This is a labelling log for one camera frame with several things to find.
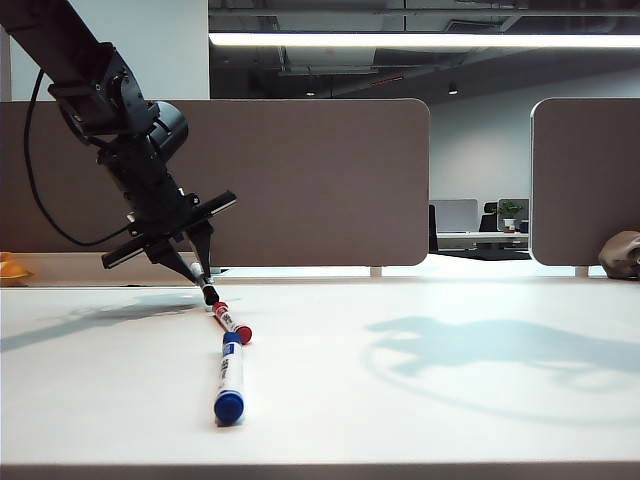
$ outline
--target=white wall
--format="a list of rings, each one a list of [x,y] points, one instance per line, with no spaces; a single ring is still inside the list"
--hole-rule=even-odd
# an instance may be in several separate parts
[[[640,69],[550,83],[435,105],[431,110],[433,199],[527,198],[530,114],[550,97],[640,97]]]
[[[70,0],[94,36],[111,42],[147,99],[208,99],[207,0]],[[28,100],[38,68],[12,40],[13,100]],[[52,100],[43,82],[39,99]]]

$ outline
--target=orange object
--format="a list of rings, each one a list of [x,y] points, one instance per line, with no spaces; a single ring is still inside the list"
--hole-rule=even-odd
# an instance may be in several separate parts
[[[33,275],[29,270],[24,268],[18,261],[12,260],[11,252],[0,252],[0,278],[12,279],[30,277]]]

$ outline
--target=red marker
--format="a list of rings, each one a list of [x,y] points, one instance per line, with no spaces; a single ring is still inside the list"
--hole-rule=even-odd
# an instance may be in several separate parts
[[[227,332],[235,332],[240,335],[240,340],[242,340],[242,344],[246,345],[251,340],[251,329],[246,325],[238,325],[231,319],[231,315],[229,315],[229,308],[227,304],[224,302],[216,302],[213,304],[213,314],[216,316],[222,328],[224,328]]]

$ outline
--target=office desk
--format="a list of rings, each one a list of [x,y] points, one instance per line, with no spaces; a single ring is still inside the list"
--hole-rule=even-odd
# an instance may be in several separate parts
[[[503,232],[455,232],[437,233],[438,248],[470,249],[476,248],[478,243],[505,244],[526,250],[529,244],[528,233],[503,233]]]
[[[361,270],[219,280],[255,335],[228,428],[197,289],[3,289],[2,478],[640,478],[637,283]]]

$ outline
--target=gray partition panel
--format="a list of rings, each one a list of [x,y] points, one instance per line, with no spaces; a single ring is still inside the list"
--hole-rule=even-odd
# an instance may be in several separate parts
[[[531,246],[547,265],[597,265],[640,230],[640,99],[550,99],[532,113]]]
[[[436,208],[436,230],[438,232],[478,231],[478,200],[431,200]]]
[[[189,139],[169,162],[179,186],[238,204],[215,217],[213,263],[409,265],[428,250],[426,106],[403,100],[176,101]],[[0,248],[78,251],[37,211],[22,157],[25,102],[0,104]],[[62,226],[94,239],[128,206],[95,148],[55,104],[36,108],[32,154],[42,198]],[[109,250],[125,235],[93,251]]]

